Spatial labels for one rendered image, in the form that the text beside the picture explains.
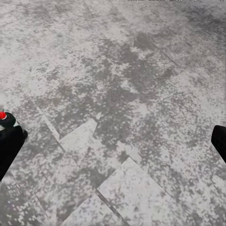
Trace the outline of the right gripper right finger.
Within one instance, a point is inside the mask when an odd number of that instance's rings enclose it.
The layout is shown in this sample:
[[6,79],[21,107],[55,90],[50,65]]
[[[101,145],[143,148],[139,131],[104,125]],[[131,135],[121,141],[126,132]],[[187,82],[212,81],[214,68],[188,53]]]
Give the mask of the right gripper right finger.
[[212,132],[211,142],[226,163],[226,127],[216,125]]

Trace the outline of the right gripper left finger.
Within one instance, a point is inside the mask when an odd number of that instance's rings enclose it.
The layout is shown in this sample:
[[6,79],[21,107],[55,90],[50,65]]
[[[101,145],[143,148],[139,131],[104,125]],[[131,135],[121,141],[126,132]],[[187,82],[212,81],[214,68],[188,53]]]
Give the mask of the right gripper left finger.
[[4,178],[15,157],[24,145],[21,126],[0,130],[0,181]]

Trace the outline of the insectifuge atomizer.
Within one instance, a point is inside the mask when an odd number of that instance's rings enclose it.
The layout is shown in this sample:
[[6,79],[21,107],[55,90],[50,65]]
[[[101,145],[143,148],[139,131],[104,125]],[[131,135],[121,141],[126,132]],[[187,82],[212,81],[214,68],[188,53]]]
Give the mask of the insectifuge atomizer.
[[9,112],[0,111],[0,125],[3,126],[5,129],[19,125],[23,129],[24,139],[26,139],[28,136],[28,132],[25,130],[25,128]]

